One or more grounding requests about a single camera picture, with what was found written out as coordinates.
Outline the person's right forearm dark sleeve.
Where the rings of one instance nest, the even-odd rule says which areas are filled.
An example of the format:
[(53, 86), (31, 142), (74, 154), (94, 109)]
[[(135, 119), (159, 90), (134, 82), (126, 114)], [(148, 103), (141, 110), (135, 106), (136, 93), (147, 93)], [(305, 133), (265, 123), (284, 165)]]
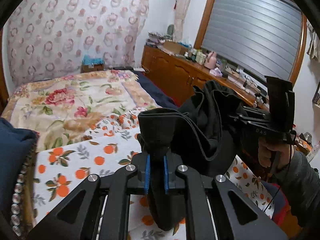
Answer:
[(319, 239), (319, 175), (306, 156), (295, 151), (291, 163), (276, 169), (276, 183), (303, 230), (295, 239)]

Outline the person's right hand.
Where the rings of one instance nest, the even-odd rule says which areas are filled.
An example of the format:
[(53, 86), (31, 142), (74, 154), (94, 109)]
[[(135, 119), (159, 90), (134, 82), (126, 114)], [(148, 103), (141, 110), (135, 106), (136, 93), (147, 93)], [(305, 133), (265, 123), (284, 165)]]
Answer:
[(292, 159), (295, 149), (293, 145), (288, 144), (269, 144), (264, 138), (259, 139), (258, 159), (262, 167), (271, 167), (271, 158), (274, 153), (279, 153), (278, 169), (286, 166)]

